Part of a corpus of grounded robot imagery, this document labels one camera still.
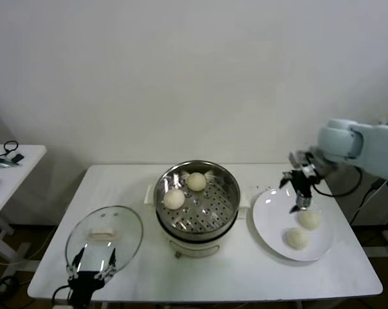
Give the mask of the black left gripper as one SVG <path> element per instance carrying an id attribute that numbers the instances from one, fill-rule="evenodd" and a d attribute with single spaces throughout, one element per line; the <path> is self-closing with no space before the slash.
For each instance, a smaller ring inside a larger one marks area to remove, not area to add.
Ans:
<path id="1" fill-rule="evenodd" d="M 72 294 L 68 300 L 70 306 L 89 306 L 95 291 L 104 287 L 104 281 L 110 281 L 116 273 L 116 249 L 114 248 L 107 266 L 99 273 L 96 271 L 79 271 L 85 248 L 82 247 L 73 261 L 68 263 L 68 285 Z"/>

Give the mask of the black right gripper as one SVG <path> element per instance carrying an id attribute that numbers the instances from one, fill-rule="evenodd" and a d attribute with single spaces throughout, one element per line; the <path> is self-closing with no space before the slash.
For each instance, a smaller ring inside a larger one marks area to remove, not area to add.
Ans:
<path id="1" fill-rule="evenodd" d="M 306 176 L 301 170 L 292 170 L 290 173 L 282 174 L 279 188 L 282 189 L 290 181 L 298 195 L 295 205 L 290 209 L 289 213 L 306 211 L 311 204 L 311 188 L 319 184 L 321 179 L 317 175 Z"/>

